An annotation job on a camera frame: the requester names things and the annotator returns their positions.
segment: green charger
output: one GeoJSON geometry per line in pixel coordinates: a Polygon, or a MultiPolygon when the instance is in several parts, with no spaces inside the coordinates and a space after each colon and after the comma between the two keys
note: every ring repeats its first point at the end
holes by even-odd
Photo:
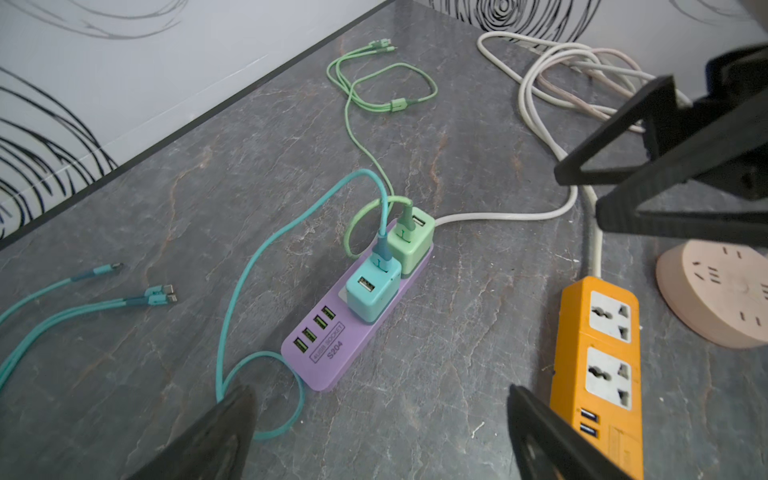
{"type": "Polygon", "coordinates": [[[435,219],[418,207],[405,205],[397,224],[389,232],[387,244],[402,266],[402,278],[408,278],[419,266],[435,233],[435,219]]]}

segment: orange power strip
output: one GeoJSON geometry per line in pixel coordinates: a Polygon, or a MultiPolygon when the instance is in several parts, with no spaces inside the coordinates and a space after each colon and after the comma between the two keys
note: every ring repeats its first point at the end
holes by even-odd
{"type": "Polygon", "coordinates": [[[643,478],[637,297],[588,276],[563,290],[550,407],[613,463],[643,478]]]}

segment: marble tabletop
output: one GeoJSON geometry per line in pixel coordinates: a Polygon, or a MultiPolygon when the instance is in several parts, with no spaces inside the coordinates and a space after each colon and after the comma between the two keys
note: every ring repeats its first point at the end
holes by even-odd
{"type": "MultiPolygon", "coordinates": [[[[398,0],[0,251],[0,306],[83,269],[126,265],[13,316],[0,326],[2,356],[69,306],[159,283],[172,283],[180,299],[82,317],[40,338],[0,393],[2,477],[125,478],[214,404],[218,336],[247,259],[338,179],[371,167],[344,130],[345,98],[325,76],[345,51],[391,38],[396,52],[348,62],[348,76],[405,61],[439,85],[434,101],[406,111],[351,109],[397,193],[434,217],[561,205],[568,192],[554,182],[554,157],[518,116],[517,85],[478,53],[480,33],[398,0]]],[[[520,71],[534,58],[507,41],[487,45],[520,71]]],[[[565,68],[549,78],[583,98],[617,101],[565,68]]],[[[360,91],[388,101],[426,89],[417,74],[395,70],[360,91]]],[[[598,125],[546,104],[540,113],[566,150],[598,125]]],[[[597,162],[643,154],[641,139],[626,134],[597,162]]],[[[371,199],[367,182],[351,184],[259,260],[233,318],[226,370],[247,353],[279,350],[351,264],[343,231],[371,199]]],[[[675,190],[657,203],[686,201],[675,190]]],[[[712,191],[696,200],[728,202],[712,191]]],[[[579,202],[544,222],[438,227],[423,277],[332,392],[308,392],[287,434],[251,446],[243,477],[518,478],[508,387],[548,401],[561,291],[585,275],[584,223],[579,202]]],[[[375,229],[369,215],[353,246],[375,229]]],[[[764,478],[768,351],[712,345],[667,308],[654,263],[679,242],[609,233],[604,242],[604,278],[641,303],[646,478],[764,478]]],[[[296,383],[276,362],[254,363],[237,381],[257,391],[258,429],[296,406],[296,383]]]]}

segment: teal charger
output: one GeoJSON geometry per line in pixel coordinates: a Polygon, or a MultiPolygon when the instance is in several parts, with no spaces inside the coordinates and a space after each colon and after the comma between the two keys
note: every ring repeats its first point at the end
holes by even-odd
{"type": "Polygon", "coordinates": [[[347,305],[368,324],[379,319],[400,289],[402,265],[392,258],[387,262],[388,270],[382,270],[374,263],[374,257],[378,256],[374,253],[346,281],[347,305]]]}

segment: power strip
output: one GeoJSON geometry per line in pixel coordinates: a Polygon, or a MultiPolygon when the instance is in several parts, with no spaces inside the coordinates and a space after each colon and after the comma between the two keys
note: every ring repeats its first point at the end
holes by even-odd
{"type": "Polygon", "coordinates": [[[563,290],[550,407],[636,480],[643,470],[640,310],[588,276],[563,290]]]}
{"type": "MultiPolygon", "coordinates": [[[[391,222],[387,230],[396,225],[391,222]]],[[[317,392],[331,390],[344,372],[362,352],[376,330],[386,321],[400,299],[406,294],[432,258],[434,245],[408,278],[400,279],[400,288],[373,324],[364,323],[346,305],[346,281],[371,255],[373,244],[331,287],[331,290],[310,310],[293,329],[280,347],[280,353],[302,380],[317,392]]]]}

